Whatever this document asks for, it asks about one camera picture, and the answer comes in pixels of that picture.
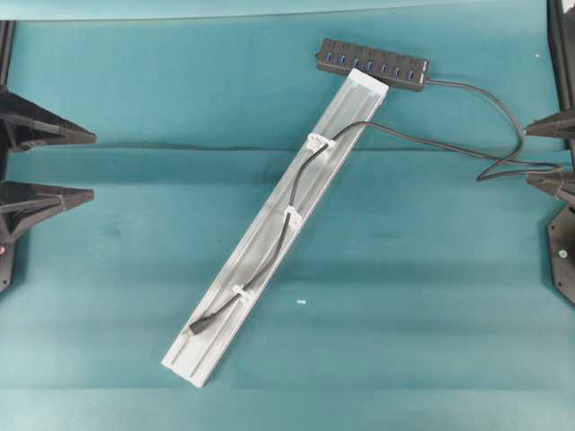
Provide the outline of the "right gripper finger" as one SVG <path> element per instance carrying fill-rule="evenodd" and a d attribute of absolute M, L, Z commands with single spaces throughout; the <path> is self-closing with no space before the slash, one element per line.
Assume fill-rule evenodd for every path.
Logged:
<path fill-rule="evenodd" d="M 530 173 L 526 183 L 564 202 L 574 201 L 574 172 Z"/>
<path fill-rule="evenodd" d="M 545 136 L 560 139 L 573 139 L 575 109 L 562 110 L 551 116 L 534 121 L 525 129 L 527 136 Z"/>

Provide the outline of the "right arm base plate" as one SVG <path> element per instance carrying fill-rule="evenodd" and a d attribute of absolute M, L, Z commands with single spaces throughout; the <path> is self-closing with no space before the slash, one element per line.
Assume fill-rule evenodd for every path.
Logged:
<path fill-rule="evenodd" d="M 553 285 L 574 304 L 574 207 L 566 205 L 546 226 L 546 233 Z"/>

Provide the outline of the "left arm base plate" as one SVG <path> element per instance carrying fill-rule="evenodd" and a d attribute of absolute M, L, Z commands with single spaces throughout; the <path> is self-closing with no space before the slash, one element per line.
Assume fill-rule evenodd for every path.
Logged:
<path fill-rule="evenodd" d="M 18 240 L 1 241 L 0 293 L 3 293 L 12 284 L 17 244 Z"/>

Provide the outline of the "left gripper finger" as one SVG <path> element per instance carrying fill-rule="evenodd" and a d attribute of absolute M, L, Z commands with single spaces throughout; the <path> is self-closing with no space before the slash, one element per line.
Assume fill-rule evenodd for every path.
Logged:
<path fill-rule="evenodd" d="M 16 93 L 1 89 L 1 148 L 25 152 L 41 145 L 89 145 L 97 136 L 41 108 Z"/>
<path fill-rule="evenodd" d="M 1 242 L 15 242 L 42 221 L 94 199 L 92 189 L 1 182 Z"/>

